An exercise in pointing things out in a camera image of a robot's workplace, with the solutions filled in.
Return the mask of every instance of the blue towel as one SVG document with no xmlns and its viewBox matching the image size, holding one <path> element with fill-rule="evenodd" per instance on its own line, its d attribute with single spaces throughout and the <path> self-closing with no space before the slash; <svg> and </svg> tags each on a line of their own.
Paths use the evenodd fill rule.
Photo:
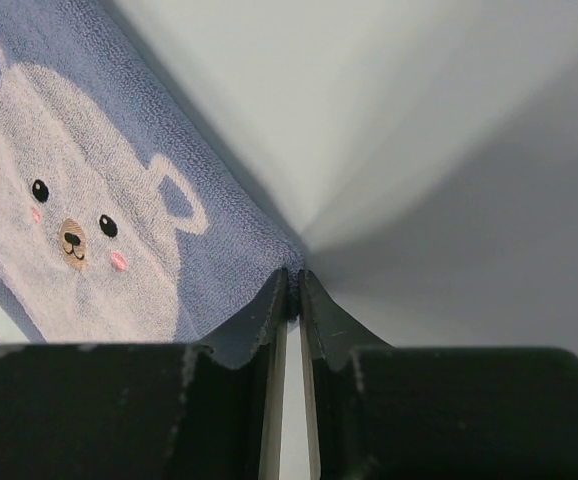
<svg viewBox="0 0 578 480">
<path fill-rule="evenodd" d="M 91 0 L 0 0 L 0 303 L 33 341 L 193 341 L 302 256 Z"/>
</svg>

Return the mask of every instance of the black holder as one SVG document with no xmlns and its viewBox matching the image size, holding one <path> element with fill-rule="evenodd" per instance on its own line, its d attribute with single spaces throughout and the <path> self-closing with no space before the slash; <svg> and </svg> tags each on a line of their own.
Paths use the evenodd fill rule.
<svg viewBox="0 0 578 480">
<path fill-rule="evenodd" d="M 0 346 L 0 478 L 278 478 L 287 285 L 194 344 Z M 578 479 L 576 356 L 393 348 L 299 287 L 312 479 Z"/>
</svg>

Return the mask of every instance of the bear eye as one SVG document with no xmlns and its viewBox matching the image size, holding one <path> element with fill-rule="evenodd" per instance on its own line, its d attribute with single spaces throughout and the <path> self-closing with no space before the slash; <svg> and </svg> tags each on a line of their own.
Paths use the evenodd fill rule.
<svg viewBox="0 0 578 480">
<path fill-rule="evenodd" d="M 102 230 L 102 233 L 108 237 L 113 238 L 118 235 L 118 225 L 116 225 L 116 222 L 107 215 L 102 215 L 100 220 L 98 220 L 98 223 L 100 224 L 100 230 Z"/>
<path fill-rule="evenodd" d="M 40 179 L 33 182 L 31 193 L 33 193 L 33 196 L 36 197 L 36 200 L 40 203 L 45 203 L 49 198 L 49 189 L 45 185 L 45 182 Z"/>
</svg>

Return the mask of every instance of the cartoon bear face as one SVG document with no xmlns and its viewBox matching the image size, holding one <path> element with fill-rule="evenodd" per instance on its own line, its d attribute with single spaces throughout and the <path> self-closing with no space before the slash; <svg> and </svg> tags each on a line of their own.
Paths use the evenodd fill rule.
<svg viewBox="0 0 578 480">
<path fill-rule="evenodd" d="M 48 341 L 170 341 L 178 325 L 176 231 L 208 221 L 162 155 L 145 168 L 98 106 L 0 50 L 0 277 Z M 168 213 L 170 178 L 192 207 Z"/>
</svg>

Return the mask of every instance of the pink cheek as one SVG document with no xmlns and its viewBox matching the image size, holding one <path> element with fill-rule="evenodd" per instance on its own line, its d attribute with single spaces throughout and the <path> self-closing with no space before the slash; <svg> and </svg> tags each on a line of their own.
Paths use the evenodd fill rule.
<svg viewBox="0 0 578 480">
<path fill-rule="evenodd" d="M 36 207 L 31 207 L 31 216 L 36 221 L 36 223 L 40 223 L 40 212 Z"/>
<path fill-rule="evenodd" d="M 124 272 L 127 269 L 127 261 L 119 252 L 114 252 L 111 254 L 111 266 L 117 272 Z"/>
</svg>

